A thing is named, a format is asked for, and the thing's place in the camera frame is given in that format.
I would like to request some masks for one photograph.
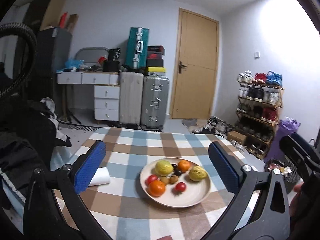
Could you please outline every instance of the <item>white paper roll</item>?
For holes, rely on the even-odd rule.
[[[98,168],[93,176],[89,186],[102,185],[110,183],[109,171],[106,167]]]

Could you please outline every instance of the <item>purple plastic bag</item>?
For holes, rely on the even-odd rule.
[[[270,159],[276,159],[283,161],[284,160],[284,153],[280,150],[279,142],[282,137],[286,135],[291,135],[294,132],[298,131],[300,127],[300,123],[294,119],[289,117],[285,117],[284,119],[280,120],[278,131],[276,132],[276,136],[271,143],[270,150],[263,160],[265,163]]]

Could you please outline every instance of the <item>blue sneaker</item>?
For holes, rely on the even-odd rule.
[[[273,75],[272,84],[282,87],[282,75],[275,73]]]
[[[272,84],[272,82],[273,82],[273,76],[274,76],[274,75],[275,75],[275,73],[272,72],[272,71],[269,71],[269,72],[267,73],[266,84],[269,84],[269,85]]]

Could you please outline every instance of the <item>plaid tablecloth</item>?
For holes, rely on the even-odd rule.
[[[106,143],[107,166],[111,183],[89,187],[81,198],[100,225],[114,240],[156,240],[172,236],[173,240],[200,239],[218,220],[233,198],[208,157],[208,147],[218,141],[228,154],[241,164],[250,164],[225,139],[215,135],[159,133],[105,127],[95,131],[75,153],[81,155],[95,140]],[[211,193],[202,203],[183,209],[162,206],[142,190],[139,174],[142,168],[164,157],[180,157],[203,166],[212,180]],[[61,194],[55,191],[68,224],[74,224]],[[245,225],[258,194],[254,193],[238,227]]]

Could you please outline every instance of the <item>teal suitcase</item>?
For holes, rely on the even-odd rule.
[[[149,29],[131,27],[127,45],[125,65],[131,69],[146,66],[148,51]]]

